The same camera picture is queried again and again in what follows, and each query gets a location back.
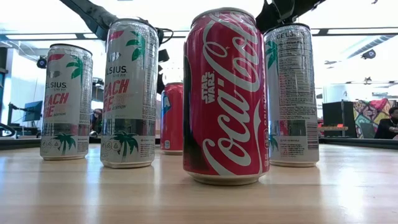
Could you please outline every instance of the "ceiling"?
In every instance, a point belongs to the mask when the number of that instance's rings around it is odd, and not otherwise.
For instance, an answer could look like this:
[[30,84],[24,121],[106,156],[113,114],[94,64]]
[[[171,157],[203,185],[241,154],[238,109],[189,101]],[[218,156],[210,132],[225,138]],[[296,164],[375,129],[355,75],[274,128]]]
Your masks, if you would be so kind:
[[[139,16],[156,27],[189,30],[199,13],[217,7],[238,7],[257,16],[263,0],[92,0],[118,17]],[[397,27],[398,1],[327,0],[299,18],[311,28]],[[0,34],[89,32],[85,23],[59,0],[7,0],[1,3]]]
[[[92,0],[92,2],[105,7],[118,17],[139,16],[149,20],[156,27],[189,30],[192,19],[205,10],[225,6],[239,7],[256,16],[261,11],[263,0]],[[372,2],[374,0],[327,0],[316,10],[300,17],[298,22],[308,24],[311,28],[398,27],[397,0],[379,0],[376,4],[372,4]],[[1,6],[6,10],[2,10],[0,17],[0,34],[90,32],[81,18],[59,0],[40,0],[40,4],[31,0],[8,0],[2,2]],[[346,60],[344,51],[352,51],[358,42],[373,38],[376,37],[314,37],[313,50],[317,86],[324,83],[362,80],[365,73],[377,73],[380,66],[375,66],[376,63],[387,68],[393,67],[395,63],[391,60],[398,58],[393,52],[389,53],[389,49],[392,46],[393,48],[398,46],[398,41],[395,40],[398,37],[375,47],[378,55],[372,61],[360,59],[360,56]],[[8,42],[8,44],[19,49],[21,55],[29,55],[34,60],[38,55],[46,55],[49,46],[57,42],[59,41],[16,41]],[[62,42],[79,45],[92,51],[95,56],[94,63],[105,61],[104,43],[100,40],[66,40]],[[172,73],[182,74],[182,43],[183,39],[173,39],[163,45],[168,48],[171,58],[169,62],[162,64],[165,74],[169,70],[172,70]],[[327,69],[330,66],[325,65],[326,60],[341,60],[341,62],[334,64],[332,69]],[[103,71],[104,63],[98,63],[93,75],[103,77]],[[347,76],[346,71],[353,72]]]

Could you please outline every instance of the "can lid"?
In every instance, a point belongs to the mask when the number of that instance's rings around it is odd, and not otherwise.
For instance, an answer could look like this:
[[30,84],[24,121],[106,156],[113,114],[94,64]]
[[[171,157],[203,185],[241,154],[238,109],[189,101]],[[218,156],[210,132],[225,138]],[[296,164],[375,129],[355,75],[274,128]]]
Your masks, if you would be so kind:
[[183,82],[171,82],[171,83],[168,83],[168,84],[166,84],[165,86],[167,86],[167,85],[173,85],[173,84],[182,84]]
[[284,27],[284,26],[304,26],[304,27],[308,28],[309,30],[311,29],[311,28],[310,28],[308,25],[306,25],[306,24],[302,24],[302,23],[299,23],[299,22],[293,22],[293,23],[287,23],[287,24],[281,24],[281,25],[274,26],[273,28],[270,28],[269,30],[267,30],[267,31],[264,33],[264,35],[267,35],[269,32],[271,32],[271,31],[273,31],[273,30],[275,30],[275,29],[278,29],[278,28],[280,28],[280,27]]
[[82,50],[85,50],[85,51],[87,51],[88,53],[90,53],[90,54],[91,54],[91,56],[93,56],[93,53],[91,53],[91,51],[89,51],[89,50],[87,50],[87,49],[85,49],[85,48],[83,48],[83,47],[79,47],[79,46],[73,45],[73,44],[52,44],[52,45],[50,45],[50,48],[52,48],[53,46],[68,46],[68,47],[76,47],[76,48],[79,48],[79,49],[82,49]]
[[205,11],[205,12],[203,12],[203,13],[197,15],[197,16],[192,20],[191,28],[192,28],[193,23],[194,23],[197,19],[201,18],[202,16],[204,16],[204,15],[206,15],[206,14],[209,14],[209,13],[212,13],[212,12],[221,12],[221,11],[242,12],[242,13],[244,13],[244,14],[250,16],[252,19],[254,19],[254,16],[253,16],[252,14],[248,13],[247,11],[245,11],[245,10],[243,10],[243,9],[238,9],[238,8],[235,8],[235,7],[221,7],[221,8],[217,8],[217,9],[210,9],[210,10],[207,10],[207,11]]
[[146,21],[145,19],[142,19],[140,17],[137,17],[137,19],[135,18],[121,18],[121,19],[116,19],[115,21],[113,21],[111,23],[111,25],[109,27],[111,27],[113,24],[117,23],[117,22],[121,22],[121,21],[135,21],[135,22],[140,22],[143,23],[145,25],[148,25],[149,27],[151,27],[152,29],[155,30],[156,34],[157,34],[157,29],[155,27],[153,27],[152,25],[149,24],[148,21]]

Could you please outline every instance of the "recycling symbol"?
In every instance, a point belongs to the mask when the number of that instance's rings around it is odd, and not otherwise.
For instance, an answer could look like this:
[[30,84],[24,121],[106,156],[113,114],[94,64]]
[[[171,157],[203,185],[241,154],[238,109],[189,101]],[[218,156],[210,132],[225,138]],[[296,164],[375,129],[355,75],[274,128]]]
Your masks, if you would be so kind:
[[120,148],[120,143],[114,142],[113,143],[113,149],[118,150]]

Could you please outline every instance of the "can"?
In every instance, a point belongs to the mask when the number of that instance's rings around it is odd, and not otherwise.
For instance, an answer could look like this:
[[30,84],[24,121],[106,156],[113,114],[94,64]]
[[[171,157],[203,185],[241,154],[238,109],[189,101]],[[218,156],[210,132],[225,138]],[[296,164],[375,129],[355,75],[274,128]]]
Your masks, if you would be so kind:
[[182,82],[166,84],[162,92],[160,126],[160,148],[165,154],[182,154],[182,97]]
[[106,167],[154,160],[158,48],[157,31],[141,19],[118,19],[109,28],[101,138]]
[[88,153],[93,59],[88,50],[53,44],[47,56],[42,140],[44,160]]
[[284,24],[264,36],[270,163],[311,167],[319,161],[310,28]]
[[195,180],[243,185],[269,170],[263,53],[246,11],[194,19],[184,45],[183,168]]

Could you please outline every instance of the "red can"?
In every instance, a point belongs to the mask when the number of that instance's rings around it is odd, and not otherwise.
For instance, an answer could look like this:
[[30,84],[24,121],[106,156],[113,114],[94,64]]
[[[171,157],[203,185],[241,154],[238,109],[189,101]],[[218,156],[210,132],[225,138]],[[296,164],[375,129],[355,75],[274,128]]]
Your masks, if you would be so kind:
[[182,154],[182,83],[168,83],[162,92],[160,148],[165,154]]
[[256,182],[269,170],[264,44],[235,8],[193,20],[184,45],[183,168],[216,185]]

